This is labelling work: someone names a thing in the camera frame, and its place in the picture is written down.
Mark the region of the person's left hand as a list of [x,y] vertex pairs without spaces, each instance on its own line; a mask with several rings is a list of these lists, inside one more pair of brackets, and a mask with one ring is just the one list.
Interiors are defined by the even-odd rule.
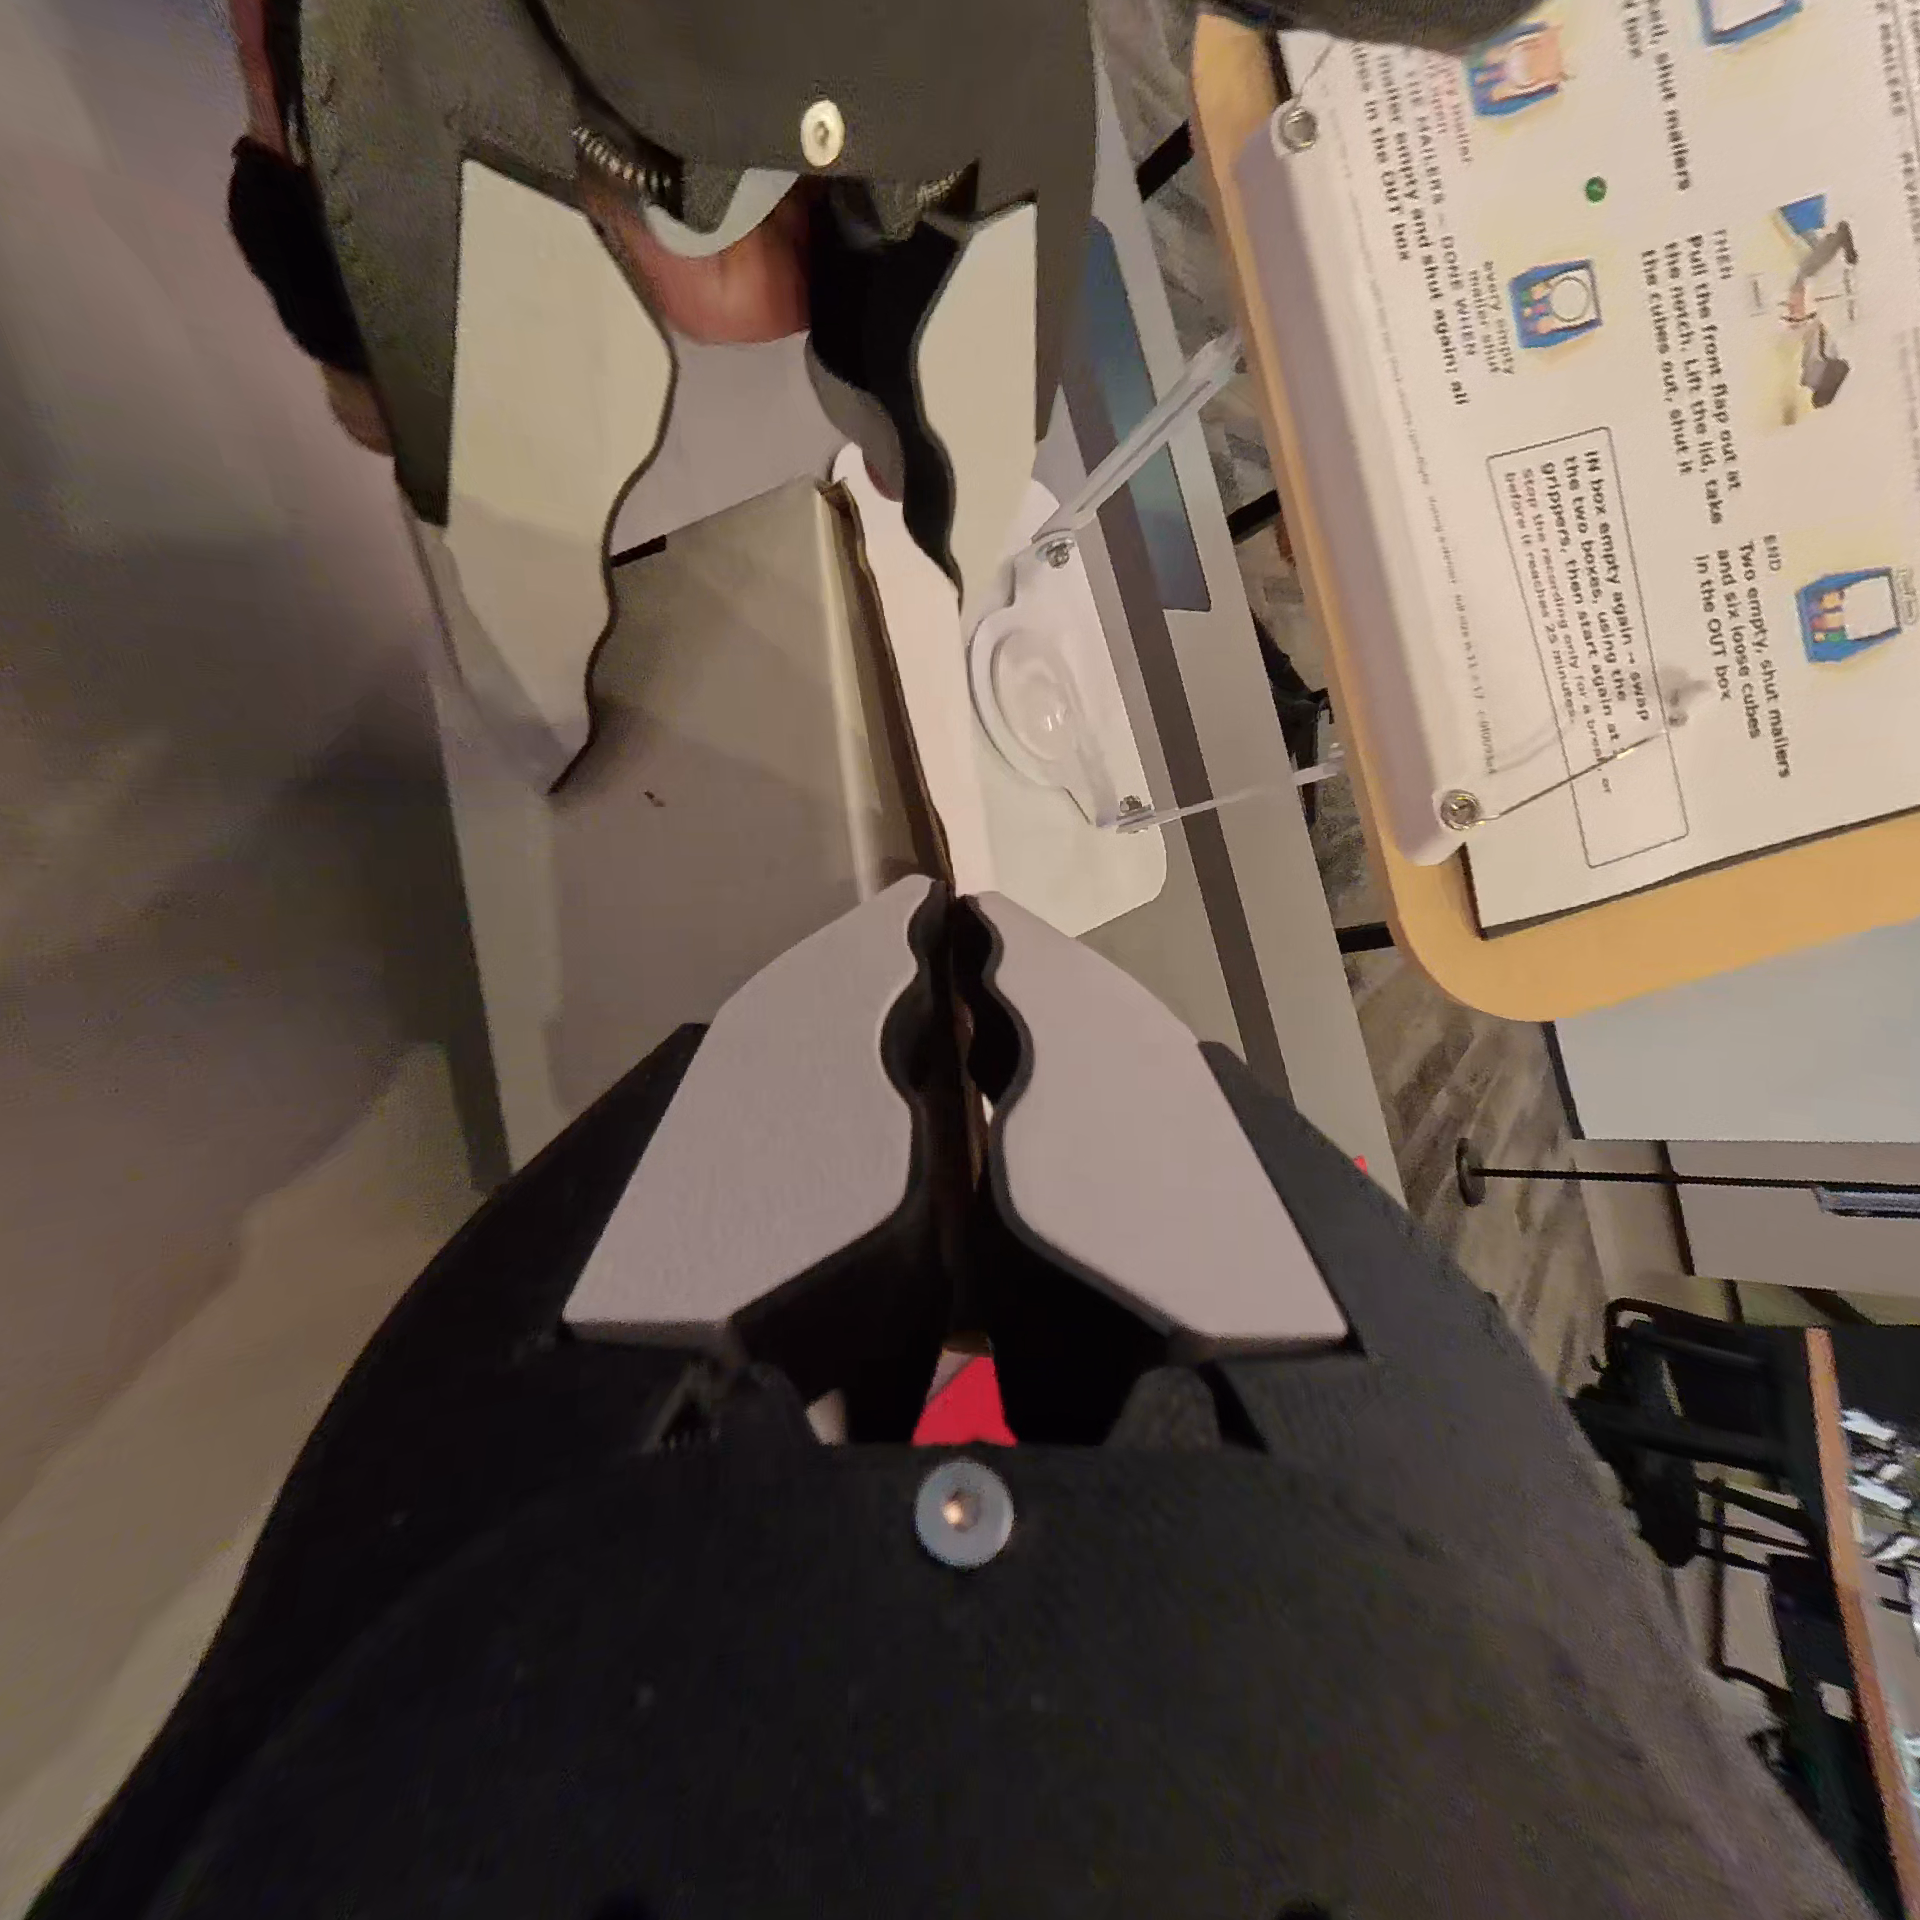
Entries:
[[787,195],[729,249],[685,257],[650,244],[647,278],[661,321],[711,346],[758,346],[811,328],[811,198]]

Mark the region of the black office chair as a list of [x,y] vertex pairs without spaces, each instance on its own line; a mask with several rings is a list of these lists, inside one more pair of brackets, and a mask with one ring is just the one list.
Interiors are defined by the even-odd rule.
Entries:
[[1785,1679],[1730,1664],[1722,1631],[1708,1664],[1763,1698],[1763,1757],[1812,1776],[1830,1760],[1826,1689],[1847,1686],[1847,1655],[1806,1335],[1612,1300],[1597,1376],[1568,1406],[1660,1564],[1707,1561],[1763,1582]]

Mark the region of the white cardboard box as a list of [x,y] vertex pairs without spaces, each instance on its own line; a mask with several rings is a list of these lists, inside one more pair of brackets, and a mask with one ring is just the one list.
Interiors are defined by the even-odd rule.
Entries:
[[485,1075],[483,1192],[763,965],[923,873],[1005,893],[990,743],[948,579],[856,444],[611,574],[583,754],[479,632],[438,530],[407,529],[443,638],[432,697]]

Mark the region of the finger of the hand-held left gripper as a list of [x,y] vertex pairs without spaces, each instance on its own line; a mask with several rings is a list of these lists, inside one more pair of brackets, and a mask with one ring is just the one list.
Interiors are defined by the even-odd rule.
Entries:
[[580,210],[479,160],[454,309],[446,637],[492,739],[549,794],[593,735],[613,520],[661,446],[675,355]]
[[813,216],[814,394],[959,596],[994,587],[1044,437],[1041,254],[1033,203],[895,243]]

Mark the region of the clear acrylic rod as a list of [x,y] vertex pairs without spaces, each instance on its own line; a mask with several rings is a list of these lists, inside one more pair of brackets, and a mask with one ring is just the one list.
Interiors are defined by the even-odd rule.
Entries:
[[1169,393],[1090,469],[1078,491],[1036,526],[1029,551],[1046,564],[1062,564],[1060,557],[1064,557],[1080,538],[1082,530],[1092,524],[1104,505],[1127,489],[1141,469],[1146,469],[1188,421],[1196,419],[1217,397],[1229,391],[1244,372],[1244,365],[1247,346],[1237,327],[1213,338],[1206,349],[1200,349]]
[[1116,809],[1112,819],[1102,819],[1096,822],[1096,827],[1102,833],[1134,837],[1160,830],[1176,822],[1186,822],[1190,819],[1219,815],[1237,804],[1272,801],[1285,793],[1303,797],[1320,784],[1340,779],[1344,773],[1347,757],[1344,750],[1337,748],[1323,760],[1310,763],[1303,768],[1292,768],[1286,781],[1252,783],[1188,804],[1149,806],[1136,797],[1128,797],[1127,802]]

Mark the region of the thin black rod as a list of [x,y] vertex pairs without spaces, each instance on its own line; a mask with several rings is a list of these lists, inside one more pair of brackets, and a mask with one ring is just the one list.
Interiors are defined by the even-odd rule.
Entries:
[[1789,1192],[1815,1200],[1816,1209],[1836,1218],[1918,1218],[1918,1185],[1892,1180],[1823,1180],[1789,1174],[1728,1174],[1683,1172],[1674,1169],[1621,1170],[1571,1167],[1513,1167],[1490,1164],[1473,1141],[1456,1141],[1453,1150],[1453,1179],[1464,1207],[1483,1207],[1497,1185],[1568,1185],[1656,1189],[1681,1192],[1688,1189]]

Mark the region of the white cabinet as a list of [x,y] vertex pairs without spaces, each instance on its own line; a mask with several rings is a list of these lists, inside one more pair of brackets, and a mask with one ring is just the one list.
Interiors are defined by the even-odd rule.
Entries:
[[[1916,1187],[1916,924],[1558,1020],[1553,1035],[1586,1141],[1660,1142],[1691,1179]],[[1903,1216],[1830,1212],[1787,1189],[1678,1192],[1699,1277],[1916,1318],[1916,1200],[1862,1205]]]

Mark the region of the red plastic bin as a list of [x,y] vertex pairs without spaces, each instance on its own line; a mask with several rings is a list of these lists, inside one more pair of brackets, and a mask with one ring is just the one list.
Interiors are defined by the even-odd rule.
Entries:
[[1018,1447],[992,1355],[942,1352],[910,1445],[924,1451]]

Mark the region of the printed instruction sheet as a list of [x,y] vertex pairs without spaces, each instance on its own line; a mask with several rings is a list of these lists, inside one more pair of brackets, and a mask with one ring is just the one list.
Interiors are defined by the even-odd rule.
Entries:
[[1304,220],[1478,933],[1916,815],[1916,4],[1291,32]]

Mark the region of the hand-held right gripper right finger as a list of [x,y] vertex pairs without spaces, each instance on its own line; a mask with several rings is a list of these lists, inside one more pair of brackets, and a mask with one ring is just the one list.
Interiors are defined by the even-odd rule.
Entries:
[[1203,1358],[1344,1347],[1350,1320],[1194,1031],[1012,898],[959,908],[996,1224]]

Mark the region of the white clip bar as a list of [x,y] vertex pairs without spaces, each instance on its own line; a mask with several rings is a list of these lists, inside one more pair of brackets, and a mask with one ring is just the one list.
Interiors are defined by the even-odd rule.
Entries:
[[1226,186],[1289,516],[1355,704],[1363,786],[1393,852],[1432,871],[1484,825],[1497,779],[1481,766],[1473,629],[1333,111],[1303,96],[1268,108]]

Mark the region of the brown wooden desk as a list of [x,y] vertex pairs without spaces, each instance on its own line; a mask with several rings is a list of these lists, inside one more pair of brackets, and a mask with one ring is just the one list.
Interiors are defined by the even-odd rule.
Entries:
[[1828,1329],[1803,1335],[1808,1403],[1818,1466],[1818,1493],[1826,1557],[1836,1592],[1836,1617],[1853,1680],[1856,1718],[1889,1825],[1906,1807],[1906,1780],[1894,1742],[1886,1693],[1879,1675],[1867,1596],[1862,1559],[1850,1495],[1853,1456],[1843,1425],[1843,1398],[1836,1355]]

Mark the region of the instruction sheet on wooden board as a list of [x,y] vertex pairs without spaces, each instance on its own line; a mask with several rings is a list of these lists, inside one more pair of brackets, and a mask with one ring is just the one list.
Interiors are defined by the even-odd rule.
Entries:
[[1380,699],[1365,682],[1360,604],[1357,589],[1337,570],[1333,470],[1306,437],[1306,360],[1274,321],[1237,179],[1243,150],[1267,135],[1285,102],[1279,63],[1274,37],[1262,29],[1200,13],[1190,61],[1190,132],[1257,385],[1262,444],[1308,615],[1326,653],[1365,849],[1404,961],[1471,1011],[1549,1023],[1914,923],[1914,812],[1775,849],[1717,873],[1681,877],[1497,939],[1483,937],[1476,924],[1471,878],[1459,856],[1423,866],[1398,849],[1385,815],[1387,733]]

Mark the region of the clear dome on white base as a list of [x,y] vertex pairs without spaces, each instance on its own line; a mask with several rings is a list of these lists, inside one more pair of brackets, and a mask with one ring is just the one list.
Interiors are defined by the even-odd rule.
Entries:
[[1169,856],[1082,532],[1022,532],[969,638],[996,890],[1068,939],[1160,898]]

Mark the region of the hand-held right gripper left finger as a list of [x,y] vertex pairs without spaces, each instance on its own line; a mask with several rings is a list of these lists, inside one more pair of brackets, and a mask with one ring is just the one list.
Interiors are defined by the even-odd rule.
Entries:
[[947,1311],[948,890],[905,877],[709,1023],[564,1324],[693,1352],[892,1352]]

